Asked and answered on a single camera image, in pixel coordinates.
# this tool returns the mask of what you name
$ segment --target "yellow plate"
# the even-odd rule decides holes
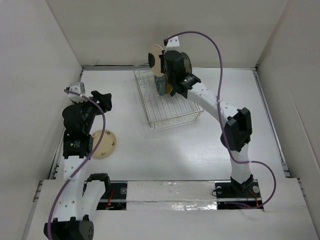
[[[150,70],[153,75],[157,77],[162,77],[164,74],[161,72],[161,61],[159,55],[162,54],[163,48],[158,44],[153,44],[148,53],[148,62]]]
[[[95,133],[92,134],[92,137],[93,137],[92,149],[94,149],[95,146],[97,145],[101,134],[102,134],[102,130],[96,131]],[[117,143],[117,140],[115,135],[111,131],[105,130],[101,143],[98,146],[97,150],[93,153],[93,156],[96,158],[105,158],[109,156],[115,150],[116,143]]]
[[[168,83],[168,78],[165,76],[165,94],[171,93],[173,87]]]

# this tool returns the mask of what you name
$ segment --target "screw hole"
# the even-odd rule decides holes
[[[221,186],[217,186],[217,187],[215,188],[215,190],[216,190],[216,193],[217,193],[217,194],[222,194],[222,187],[221,187]]]

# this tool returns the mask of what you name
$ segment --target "white table surface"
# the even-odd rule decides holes
[[[194,74],[213,92],[216,91],[218,69],[196,68]],[[117,137],[112,155],[104,159],[91,159],[88,175],[106,172],[112,181],[230,178],[231,164],[228,152],[220,142],[219,124],[208,113],[204,112],[192,123],[150,131],[132,71],[85,71],[82,81],[88,93],[93,90],[112,93],[113,108],[105,114],[106,126]],[[142,205],[136,210],[96,211],[92,219],[94,240],[318,239],[298,181],[284,176],[276,140],[253,72],[225,69],[221,96],[229,104],[238,108],[247,107],[251,111],[253,134],[249,157],[267,163],[275,173],[277,190],[264,211],[151,210],[152,206],[143,206],[147,196],[141,194],[139,199]],[[97,116],[91,132],[101,128],[102,117]],[[272,177],[262,166],[251,164],[250,168],[258,179],[261,196],[265,200],[272,191]],[[63,184],[59,180],[61,170],[62,167],[56,180],[43,183],[27,240],[46,239],[43,226]],[[141,193],[149,185],[144,184]],[[135,193],[128,187],[129,195]]]
[[[213,93],[217,92],[219,69],[195,68],[193,73]],[[112,181],[230,178],[230,157],[220,141],[219,123],[207,112],[194,122],[150,131],[132,71],[84,71],[82,82],[87,93],[98,90],[112,94],[112,110],[105,114],[106,129],[112,131],[117,140],[110,156],[91,159],[88,175],[108,173]],[[221,98],[251,111],[253,134],[249,158],[267,163],[277,179],[284,178],[277,143],[253,72],[226,68]],[[101,129],[102,117],[97,116],[91,133]],[[251,164],[250,168],[256,178],[272,181],[263,166]]]

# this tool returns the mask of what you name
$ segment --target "red wire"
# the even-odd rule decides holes
[[[257,196],[251,190],[249,190],[249,192],[254,196],[256,205],[259,206]]]
[[[115,190],[113,189],[111,192],[111,196],[108,198],[108,204],[106,205],[107,207],[109,207],[111,205],[110,201],[111,201],[112,197],[114,196],[114,192],[115,192]]]

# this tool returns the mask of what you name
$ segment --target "wire dish rack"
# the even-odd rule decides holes
[[[169,127],[196,120],[204,111],[200,106],[180,94],[160,96],[155,77],[149,68],[135,70],[142,106],[149,126],[153,129]]]

